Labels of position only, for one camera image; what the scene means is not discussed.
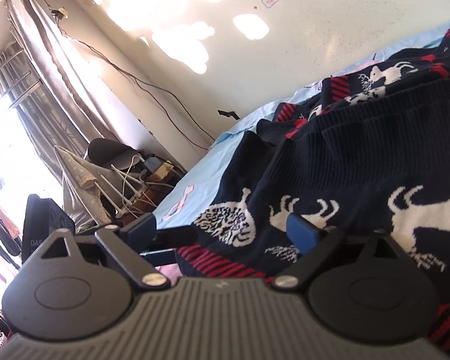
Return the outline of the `small black tape piece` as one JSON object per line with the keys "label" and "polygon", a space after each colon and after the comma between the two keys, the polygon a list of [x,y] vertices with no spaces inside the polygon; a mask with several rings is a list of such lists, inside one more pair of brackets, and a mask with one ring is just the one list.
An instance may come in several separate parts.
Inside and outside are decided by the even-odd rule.
{"label": "small black tape piece", "polygon": [[227,117],[227,118],[232,118],[232,119],[235,119],[235,120],[240,120],[241,119],[240,116],[238,116],[238,114],[235,113],[235,111],[218,110],[218,114],[220,116],[224,116],[224,117]]}

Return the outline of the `navy patterned knit sweater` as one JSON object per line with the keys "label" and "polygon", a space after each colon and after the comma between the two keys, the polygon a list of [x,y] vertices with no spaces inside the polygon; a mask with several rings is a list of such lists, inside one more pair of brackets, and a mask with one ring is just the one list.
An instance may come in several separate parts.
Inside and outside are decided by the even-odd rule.
{"label": "navy patterned knit sweater", "polygon": [[290,215],[354,236],[388,233],[439,294],[430,339],[450,354],[450,29],[326,79],[244,134],[212,203],[180,248],[189,277],[272,278],[300,258]]}

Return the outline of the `beige window curtain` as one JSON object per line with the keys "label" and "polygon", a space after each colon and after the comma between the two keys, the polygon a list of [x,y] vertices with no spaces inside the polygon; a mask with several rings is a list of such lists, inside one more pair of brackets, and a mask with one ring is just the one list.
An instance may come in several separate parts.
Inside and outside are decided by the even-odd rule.
{"label": "beige window curtain", "polygon": [[115,140],[114,135],[94,108],[83,77],[74,69],[62,41],[67,41],[57,25],[35,0],[11,0],[11,16],[28,55],[34,63],[57,107],[65,114],[64,122],[74,125],[73,135],[86,150],[88,143],[98,137]]}

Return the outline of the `light blue cartoon bedsheet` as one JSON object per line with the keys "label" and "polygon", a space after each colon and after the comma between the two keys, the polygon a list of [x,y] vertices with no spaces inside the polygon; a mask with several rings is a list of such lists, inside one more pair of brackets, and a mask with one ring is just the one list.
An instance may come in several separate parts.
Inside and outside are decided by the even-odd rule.
{"label": "light blue cartoon bedsheet", "polygon": [[[435,47],[444,38],[448,28],[450,28],[450,21],[431,30],[395,42],[334,74],[336,76],[344,75],[368,67],[373,62],[381,63],[402,49]],[[277,99],[257,108],[236,122],[229,130],[222,133],[212,144],[205,157],[187,172],[184,178],[153,211],[157,221],[157,228],[173,228],[189,225],[193,222],[217,195],[222,175],[231,161],[236,147],[240,144],[244,133],[255,131],[259,120],[270,120],[281,102],[303,104],[308,102],[315,94],[318,94],[321,88],[321,80],[301,87],[289,98]]]}

